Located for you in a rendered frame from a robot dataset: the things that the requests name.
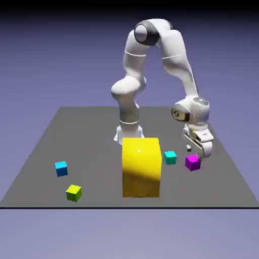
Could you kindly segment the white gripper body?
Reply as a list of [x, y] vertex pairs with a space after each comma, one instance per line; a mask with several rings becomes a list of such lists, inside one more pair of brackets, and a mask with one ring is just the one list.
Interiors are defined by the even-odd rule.
[[212, 142], [213, 135], [206, 129], [192, 130], [188, 126], [183, 128], [183, 139], [187, 144], [189, 144], [197, 156], [202, 155], [203, 158], [208, 158], [212, 153]]

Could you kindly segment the small magenta cube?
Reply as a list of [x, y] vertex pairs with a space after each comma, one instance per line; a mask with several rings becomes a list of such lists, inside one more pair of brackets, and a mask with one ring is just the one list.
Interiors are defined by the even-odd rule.
[[188, 155], [185, 159], [185, 167], [190, 171], [199, 170], [201, 162], [196, 154]]

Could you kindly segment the small teal cube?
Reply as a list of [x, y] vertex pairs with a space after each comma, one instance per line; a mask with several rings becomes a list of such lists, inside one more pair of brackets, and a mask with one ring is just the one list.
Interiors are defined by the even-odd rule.
[[174, 151], [165, 151], [164, 152], [164, 161], [167, 165], [176, 164], [177, 155]]

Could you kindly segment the small yellow-green cube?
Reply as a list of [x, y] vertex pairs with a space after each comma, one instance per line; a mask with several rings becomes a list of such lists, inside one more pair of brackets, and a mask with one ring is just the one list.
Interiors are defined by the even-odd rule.
[[81, 186], [70, 185], [65, 193], [66, 193], [67, 200], [78, 202], [78, 200], [82, 196]]

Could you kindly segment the small blue cube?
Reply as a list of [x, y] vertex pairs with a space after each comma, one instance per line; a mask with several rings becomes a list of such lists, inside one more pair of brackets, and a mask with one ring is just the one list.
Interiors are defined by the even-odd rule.
[[57, 177], [68, 175], [66, 161], [55, 162], [55, 169], [56, 169]]

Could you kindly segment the large yellow box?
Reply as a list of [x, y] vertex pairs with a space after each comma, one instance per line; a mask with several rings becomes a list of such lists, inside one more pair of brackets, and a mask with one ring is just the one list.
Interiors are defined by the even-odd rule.
[[159, 197], [162, 155], [158, 138], [124, 138], [121, 162], [124, 198]]

